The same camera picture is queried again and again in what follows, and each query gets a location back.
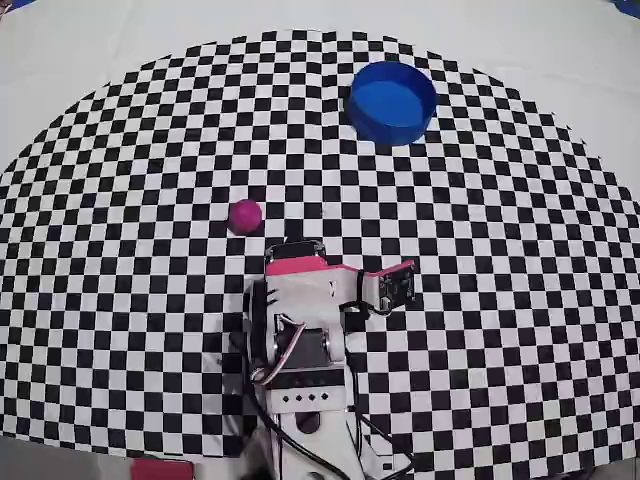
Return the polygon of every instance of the blue container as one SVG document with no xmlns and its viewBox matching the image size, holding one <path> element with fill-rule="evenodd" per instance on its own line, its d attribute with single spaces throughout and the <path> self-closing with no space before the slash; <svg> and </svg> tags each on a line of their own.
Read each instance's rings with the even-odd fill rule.
<svg viewBox="0 0 640 480">
<path fill-rule="evenodd" d="M 639 0 L 615 0 L 615 5 L 622 13 L 640 18 L 640 1 Z"/>
<path fill-rule="evenodd" d="M 13 0 L 11 2 L 11 10 L 17 10 L 20 7 L 24 7 L 25 5 L 29 5 L 34 0 Z"/>
<path fill-rule="evenodd" d="M 407 145 L 427 129 L 436 104 L 436 90 L 420 70 L 400 62 L 376 62 L 356 74 L 347 115 L 367 140 Z"/>
</svg>

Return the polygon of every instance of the black and white checkered pattern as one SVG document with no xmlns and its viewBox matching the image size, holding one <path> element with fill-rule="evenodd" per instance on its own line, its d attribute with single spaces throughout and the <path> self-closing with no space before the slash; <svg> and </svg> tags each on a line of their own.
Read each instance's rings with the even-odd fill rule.
<svg viewBox="0 0 640 480">
<path fill-rule="evenodd" d="M 362 141 L 343 112 L 379 60 L 438 92 L 412 145 Z M 266 216 L 246 238 L 225 225 L 245 197 Z M 552 115 L 438 55 L 314 31 L 193 47 L 67 110 L 0 199 L 5 435 L 237 454 L 255 419 L 228 336 L 265 246 L 305 236 L 358 268 L 417 261 L 416 303 L 348 338 L 361 408 L 417 477 L 542 476 L 640 446 L 640 208 Z"/>
</svg>

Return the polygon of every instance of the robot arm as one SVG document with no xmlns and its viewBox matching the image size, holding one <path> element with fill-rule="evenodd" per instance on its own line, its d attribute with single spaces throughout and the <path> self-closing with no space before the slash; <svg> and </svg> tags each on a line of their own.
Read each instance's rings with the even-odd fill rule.
<svg viewBox="0 0 640 480">
<path fill-rule="evenodd" d="M 412 261 L 378 273 L 331 266 L 324 246 L 308 241 L 269 248 L 265 280 L 252 289 L 252 379 L 264 387 L 267 414 L 352 480 L 364 474 L 347 427 L 343 312 L 388 314 L 413 298 L 413 277 Z M 340 478 L 274 433 L 270 449 L 275 478 Z"/>
</svg>

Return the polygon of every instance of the magenta ball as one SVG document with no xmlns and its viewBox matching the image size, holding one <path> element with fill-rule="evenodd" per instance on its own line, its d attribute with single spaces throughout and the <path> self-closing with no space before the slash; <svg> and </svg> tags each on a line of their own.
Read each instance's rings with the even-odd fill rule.
<svg viewBox="0 0 640 480">
<path fill-rule="evenodd" d="M 257 202 L 245 199 L 231 205 L 229 228 L 233 233 L 246 234 L 256 230 L 262 223 L 262 210 Z"/>
</svg>

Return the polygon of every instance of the white table surface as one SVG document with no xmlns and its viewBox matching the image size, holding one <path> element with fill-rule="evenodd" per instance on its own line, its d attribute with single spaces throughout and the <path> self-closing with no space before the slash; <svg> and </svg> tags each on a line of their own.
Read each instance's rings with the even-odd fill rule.
<svg viewBox="0 0 640 480">
<path fill-rule="evenodd" d="M 604 0 L 38 0 L 0 22 L 0 170 L 142 63 L 287 28 L 390 35 L 493 75 L 571 126 L 640 198 L 640 20 Z"/>
</svg>

